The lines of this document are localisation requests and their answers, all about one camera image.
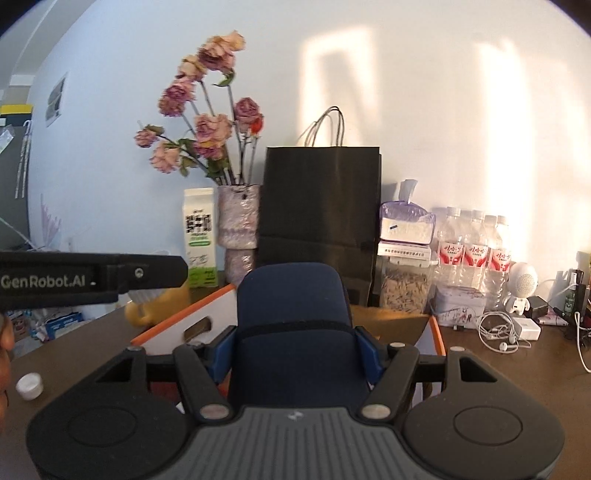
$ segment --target desk surface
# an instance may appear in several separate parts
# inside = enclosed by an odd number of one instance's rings
[[[460,345],[472,350],[558,417],[566,443],[553,480],[591,476],[587,458],[591,436],[591,375],[581,365],[576,342],[564,338],[562,327],[543,326],[540,339],[532,342],[531,349],[520,349],[510,355],[484,347],[475,330],[455,332],[441,327],[441,335],[446,348]],[[591,351],[583,355],[591,365]]]
[[[118,354],[139,330],[124,318],[122,310],[106,315],[42,348],[15,360],[13,377],[31,371],[41,374],[46,385],[41,397],[22,401],[12,387],[5,433],[0,436],[0,480],[37,480],[25,448],[25,431],[33,415],[52,399]],[[469,348],[501,371],[511,381],[545,405],[562,422],[566,445],[553,479],[576,480],[589,477],[586,458],[591,399],[591,375],[580,364],[574,342],[563,338],[562,330],[545,326],[531,350],[501,355],[487,350],[476,332],[454,332],[442,328],[446,346]],[[586,355],[591,364],[591,352]]]

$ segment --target white container lid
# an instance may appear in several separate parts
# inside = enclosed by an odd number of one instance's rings
[[[34,400],[43,392],[43,381],[37,373],[26,374],[17,382],[17,392],[24,400]]]
[[[457,207],[447,207],[447,216],[449,217],[459,217],[462,210]]]

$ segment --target water bottle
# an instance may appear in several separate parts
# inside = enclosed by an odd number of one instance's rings
[[[488,238],[484,227],[484,212],[472,211],[472,221],[464,236],[464,254],[458,285],[480,290],[488,258]]]
[[[511,263],[511,235],[507,219],[499,215],[497,225],[491,236],[490,251],[483,280],[486,310],[499,310],[503,286],[509,276]]]
[[[455,285],[457,266],[464,252],[460,209],[447,207],[447,218],[437,233],[439,265],[435,270],[435,282],[439,285]]]

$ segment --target green leaf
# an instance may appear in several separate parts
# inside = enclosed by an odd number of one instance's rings
[[[185,168],[196,168],[199,164],[190,157],[181,157],[181,166]]]
[[[193,158],[198,158],[199,155],[197,155],[197,152],[195,150],[195,146],[193,145],[194,142],[195,142],[195,140],[191,140],[190,138],[181,138],[178,141],[178,144],[185,147],[185,150],[187,151],[187,153],[189,155],[191,155]]]
[[[216,87],[227,87],[232,83],[234,77],[236,76],[236,72],[232,70],[230,73],[224,75],[223,80],[220,83],[216,83]]]
[[[150,131],[154,132],[156,135],[163,135],[164,134],[164,128],[158,127],[156,125],[150,125],[150,124],[148,124],[144,128],[146,130],[150,130]]]

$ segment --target human hand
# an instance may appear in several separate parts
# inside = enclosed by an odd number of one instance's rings
[[[14,333],[12,322],[4,317],[3,326],[0,331],[0,432],[4,428],[4,418],[8,408],[8,396],[6,389],[10,383],[10,359],[8,352],[14,347]]]

